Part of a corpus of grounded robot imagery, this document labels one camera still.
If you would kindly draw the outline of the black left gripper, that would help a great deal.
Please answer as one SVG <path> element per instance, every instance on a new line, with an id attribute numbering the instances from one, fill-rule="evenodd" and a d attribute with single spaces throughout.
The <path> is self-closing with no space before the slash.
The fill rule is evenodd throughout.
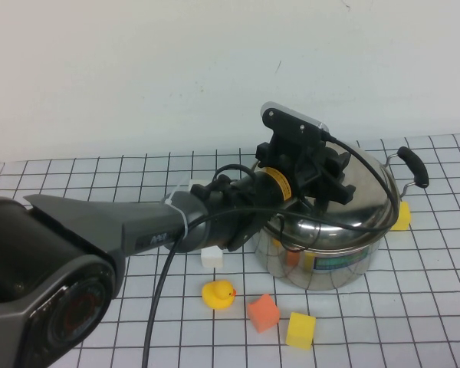
<path id="1" fill-rule="evenodd" d="M 319 154 L 325 143 L 320 133 L 297 133 L 289 137 L 274 133 L 271 141 L 257 146 L 258 167 L 269 175 L 284 196 L 316 196 L 318 201 L 346 205 L 353 200 L 356 187 L 328 185 Z M 351 154 L 329 153 L 327 171 L 335 179 L 344 177 L 343 171 Z"/>

